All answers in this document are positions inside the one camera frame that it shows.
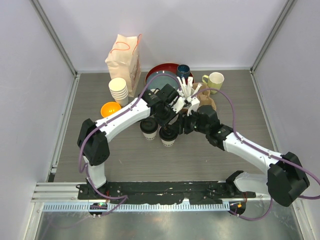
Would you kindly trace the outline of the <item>black cup lid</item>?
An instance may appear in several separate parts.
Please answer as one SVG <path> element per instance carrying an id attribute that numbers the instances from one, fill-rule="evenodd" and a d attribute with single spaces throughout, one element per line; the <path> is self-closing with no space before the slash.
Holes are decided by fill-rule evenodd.
<path id="1" fill-rule="evenodd" d="M 140 121 L 140 129 L 145 134 L 152 134 L 158 130 L 158 123 L 153 117 L 147 117 Z"/>
<path id="2" fill-rule="evenodd" d="M 159 129 L 159 137 L 166 142 L 170 142 L 175 141 L 178 137 L 178 134 L 168 128 L 161 127 Z"/>

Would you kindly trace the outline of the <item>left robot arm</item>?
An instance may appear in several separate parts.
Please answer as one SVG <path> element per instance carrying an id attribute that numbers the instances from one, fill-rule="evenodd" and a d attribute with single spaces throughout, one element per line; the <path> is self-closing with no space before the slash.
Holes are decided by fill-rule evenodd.
<path id="1" fill-rule="evenodd" d="M 157 126 L 167 125 L 183 109 L 185 100 L 183 92 L 169 84 L 157 92 L 144 88 L 121 110 L 96 121 L 88 118 L 82 123 L 77 140 L 78 170 L 86 172 L 89 194 L 93 198 L 100 200 L 107 192 L 105 161 L 110 156 L 109 143 L 123 130 L 148 117 L 155 119 Z"/>

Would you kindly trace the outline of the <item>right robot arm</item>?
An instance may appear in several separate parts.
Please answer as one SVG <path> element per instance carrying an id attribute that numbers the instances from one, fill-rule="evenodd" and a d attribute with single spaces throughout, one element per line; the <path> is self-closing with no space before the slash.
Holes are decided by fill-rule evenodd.
<path id="1" fill-rule="evenodd" d="M 190 114 L 180 113 L 170 129 L 178 135 L 204 134 L 212 146 L 241 157 L 262 171 L 262 174 L 236 174 L 234 180 L 225 186 L 230 197 L 236 198 L 243 192 L 263 193 L 288 207 L 310 186 L 294 153 L 281 154 L 249 141 L 233 128 L 220 123 L 217 112 L 209 105 Z"/>

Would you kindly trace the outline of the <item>white paper cup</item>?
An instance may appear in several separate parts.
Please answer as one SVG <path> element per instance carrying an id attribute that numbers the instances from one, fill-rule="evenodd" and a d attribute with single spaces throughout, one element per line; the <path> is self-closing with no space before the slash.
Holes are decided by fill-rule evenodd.
<path id="1" fill-rule="evenodd" d="M 166 141 L 166 140 L 161 140 L 162 141 L 162 144 L 165 146 L 165 147 L 171 147 L 174 145 L 174 142 L 175 140 L 170 140 L 170 141 Z"/>
<path id="2" fill-rule="evenodd" d="M 149 141 L 152 141 L 156 138 L 157 136 L 157 131 L 155 132 L 152 132 L 152 133 L 145 133 L 143 132 L 143 136 L 145 137 L 145 139 L 149 140 Z"/>

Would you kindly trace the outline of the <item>brown cardboard cup carrier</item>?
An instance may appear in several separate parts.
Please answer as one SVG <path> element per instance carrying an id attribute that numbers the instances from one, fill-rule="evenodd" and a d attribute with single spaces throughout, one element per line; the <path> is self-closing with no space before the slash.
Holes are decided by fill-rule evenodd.
<path id="1" fill-rule="evenodd" d="M 209 88 L 209 86 L 206 83 L 199 83 L 199 82 L 193 83 L 192 88 L 195 90 L 199 84 L 201 84 L 201 86 L 200 86 L 200 88 L 198 90 L 198 94 L 196 96 L 200 101 L 199 106 L 200 107 L 204 106 L 204 105 L 212 106 L 212 108 L 216 111 L 217 107 L 216 107 L 215 101 L 211 98 L 210 90 L 205 90 L 203 92 L 200 92 L 204 89 Z"/>

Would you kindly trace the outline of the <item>stack of white paper cups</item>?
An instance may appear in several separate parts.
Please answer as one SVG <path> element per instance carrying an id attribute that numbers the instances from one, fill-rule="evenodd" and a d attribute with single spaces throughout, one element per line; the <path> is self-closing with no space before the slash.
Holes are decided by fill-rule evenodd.
<path id="1" fill-rule="evenodd" d="M 129 103 L 129 91 L 125 79 L 121 77 L 113 78 L 108 87 L 112 97 L 118 104 L 124 107 Z"/>

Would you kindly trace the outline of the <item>brown paper takeout bag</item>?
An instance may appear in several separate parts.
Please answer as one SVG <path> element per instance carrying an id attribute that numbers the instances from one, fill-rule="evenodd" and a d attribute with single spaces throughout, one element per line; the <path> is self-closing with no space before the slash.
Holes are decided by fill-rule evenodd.
<path id="1" fill-rule="evenodd" d="M 128 95 L 133 97 L 141 76 L 140 40 L 142 35 L 125 37 L 118 34 L 105 63 L 112 79 L 126 81 Z"/>

